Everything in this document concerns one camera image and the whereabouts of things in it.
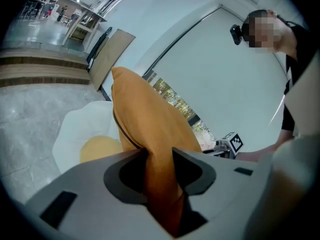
tile floor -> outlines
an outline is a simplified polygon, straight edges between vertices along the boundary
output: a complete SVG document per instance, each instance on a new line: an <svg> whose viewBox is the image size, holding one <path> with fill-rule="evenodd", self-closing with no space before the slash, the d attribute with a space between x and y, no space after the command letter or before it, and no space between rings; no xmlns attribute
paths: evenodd
<svg viewBox="0 0 320 240"><path fill-rule="evenodd" d="M65 50L71 49L83 52L84 46L82 43L72 39L68 39L64 46L61 46L67 31L68 28L66 25L61 25L60 22L52 19L19 19L10 24L3 41L4 43L16 41L31 42L31 45L34 43L35 46L41 43L47 46L57 46L57 48L61 47Z"/></svg>
<svg viewBox="0 0 320 240"><path fill-rule="evenodd" d="M0 178L10 196L25 203L60 175L52 148L65 115L104 100L93 85L0 88Z"/></svg>

yellow circle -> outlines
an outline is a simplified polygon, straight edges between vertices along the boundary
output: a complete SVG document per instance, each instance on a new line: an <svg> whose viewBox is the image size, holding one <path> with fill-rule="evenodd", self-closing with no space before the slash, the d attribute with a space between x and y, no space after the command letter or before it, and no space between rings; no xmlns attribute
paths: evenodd
<svg viewBox="0 0 320 240"><path fill-rule="evenodd" d="M80 163L105 158L122 152L121 143L107 136L90 138L81 148Z"/></svg>

person's arm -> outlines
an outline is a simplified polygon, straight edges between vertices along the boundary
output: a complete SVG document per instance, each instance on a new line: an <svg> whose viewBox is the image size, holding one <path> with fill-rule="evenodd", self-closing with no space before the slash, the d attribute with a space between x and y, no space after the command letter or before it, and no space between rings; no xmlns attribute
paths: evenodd
<svg viewBox="0 0 320 240"><path fill-rule="evenodd" d="M260 149L255 152L240 152L236 155L235 159L242 160L242 161L251 161L251 162L258 162L258 160L266 155L273 153L276 151L283 143L292 140L294 138L293 132L290 130L281 130L279 137L275 144L267 146L263 149Z"/></svg>

forearm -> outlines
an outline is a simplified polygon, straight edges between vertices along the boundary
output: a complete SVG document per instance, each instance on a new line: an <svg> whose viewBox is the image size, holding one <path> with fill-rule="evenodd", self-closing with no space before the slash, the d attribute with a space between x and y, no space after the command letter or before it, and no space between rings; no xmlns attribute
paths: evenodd
<svg viewBox="0 0 320 240"><path fill-rule="evenodd" d="M276 151L276 149L277 145L273 144L255 152L240 152L236 155L235 159L242 161L258 162L262 156L273 153L274 151Z"/></svg>

person's ear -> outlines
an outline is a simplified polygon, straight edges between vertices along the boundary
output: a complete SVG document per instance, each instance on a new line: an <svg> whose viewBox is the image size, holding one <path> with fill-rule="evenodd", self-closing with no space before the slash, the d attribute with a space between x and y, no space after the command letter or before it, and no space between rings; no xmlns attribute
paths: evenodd
<svg viewBox="0 0 320 240"><path fill-rule="evenodd" d="M273 10L268 10L268 14L271 15L272 17L276 18L277 17L277 13Z"/></svg>

